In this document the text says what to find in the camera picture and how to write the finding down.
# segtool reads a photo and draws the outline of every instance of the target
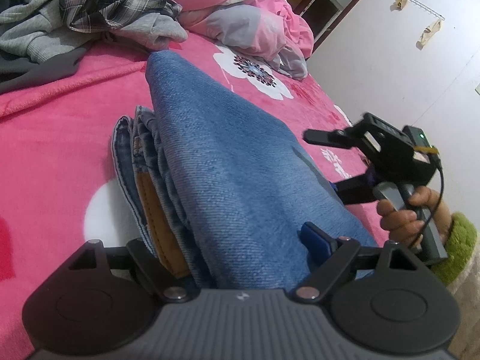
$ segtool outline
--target hand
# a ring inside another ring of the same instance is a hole
[[[437,191],[428,187],[418,187],[410,197],[409,203],[416,207],[427,206],[433,210],[439,198],[440,194]],[[390,232],[389,238],[406,246],[418,237],[418,233],[425,224],[424,221],[417,220],[417,215],[411,210],[395,211],[392,203],[387,199],[378,202],[377,212],[382,216],[380,226]],[[450,236],[452,216],[443,200],[432,220],[435,221],[440,238],[445,245]]]

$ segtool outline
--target blue gripper pad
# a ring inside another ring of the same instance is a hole
[[[338,247],[334,238],[321,231],[312,222],[303,224],[298,237],[317,266],[321,266]]]

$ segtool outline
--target black cable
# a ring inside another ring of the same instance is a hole
[[[428,217],[428,219],[423,224],[423,226],[422,226],[420,232],[418,233],[417,237],[415,237],[415,239],[409,245],[409,248],[411,248],[419,240],[420,236],[423,235],[423,232],[427,228],[431,219],[437,213],[437,210],[440,207],[440,203],[442,202],[442,199],[443,199],[443,191],[445,190],[445,177],[443,176],[443,167],[442,167],[442,164],[440,162],[440,158],[437,155],[436,156],[431,156],[430,160],[433,161],[433,162],[436,162],[438,173],[440,174],[440,196],[438,198],[438,202],[435,204],[435,207],[433,208],[433,210],[430,211],[430,216]]]

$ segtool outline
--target green fuzzy sleeve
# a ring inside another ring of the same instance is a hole
[[[446,285],[452,283],[469,262],[475,243],[477,230],[463,214],[452,215],[453,228],[445,245],[448,259],[432,266],[431,271]]]

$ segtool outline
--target pink bedsheet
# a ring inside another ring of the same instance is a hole
[[[222,51],[205,38],[190,34],[171,48],[283,120],[300,140],[306,128],[347,125],[310,76],[298,82],[273,73],[284,87],[266,94],[222,68],[215,58]],[[132,224],[122,202],[115,203],[109,147],[120,116],[133,116],[137,104],[151,107],[144,69],[145,56],[99,43],[75,76],[0,96],[0,359],[23,359],[32,350],[21,322],[28,295],[86,239]],[[365,170],[356,150],[301,143],[331,181]],[[385,241],[374,205],[352,212],[377,242]],[[122,235],[114,239],[122,243]]]

